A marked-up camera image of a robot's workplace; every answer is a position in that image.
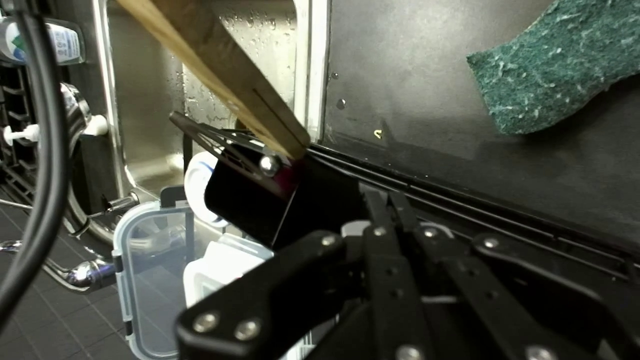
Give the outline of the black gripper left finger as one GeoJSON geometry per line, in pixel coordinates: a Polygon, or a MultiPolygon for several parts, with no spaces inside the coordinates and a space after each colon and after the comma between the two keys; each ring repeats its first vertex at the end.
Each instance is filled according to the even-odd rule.
{"type": "Polygon", "coordinates": [[[401,253],[415,227],[401,194],[368,191],[358,236],[315,229],[175,319],[177,360],[277,360],[315,326],[305,360],[425,360],[418,284],[401,253]]]}

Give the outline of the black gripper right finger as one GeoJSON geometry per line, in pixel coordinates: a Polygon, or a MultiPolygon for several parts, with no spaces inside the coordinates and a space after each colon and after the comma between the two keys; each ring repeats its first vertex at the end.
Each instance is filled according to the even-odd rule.
{"type": "Polygon", "coordinates": [[[429,279],[442,275],[480,319],[501,360],[640,360],[638,286],[548,247],[506,236],[453,236],[422,226],[389,195],[429,279]]]}

